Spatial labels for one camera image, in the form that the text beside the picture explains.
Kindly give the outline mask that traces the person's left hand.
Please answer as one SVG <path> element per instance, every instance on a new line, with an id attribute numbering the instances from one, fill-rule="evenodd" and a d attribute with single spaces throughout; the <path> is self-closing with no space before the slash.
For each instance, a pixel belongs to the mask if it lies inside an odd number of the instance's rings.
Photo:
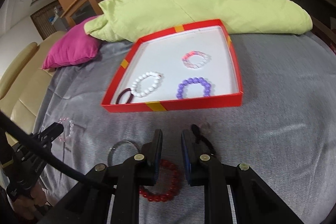
<path id="1" fill-rule="evenodd" d="M 19 196 L 15 202 L 11 203 L 12 209 L 28 220 L 34 219 L 34 212 L 37 210 L 36 206 L 44 206 L 47 202 L 46 194 L 38 182 L 31 189 L 30 196 L 30 198 Z"/>

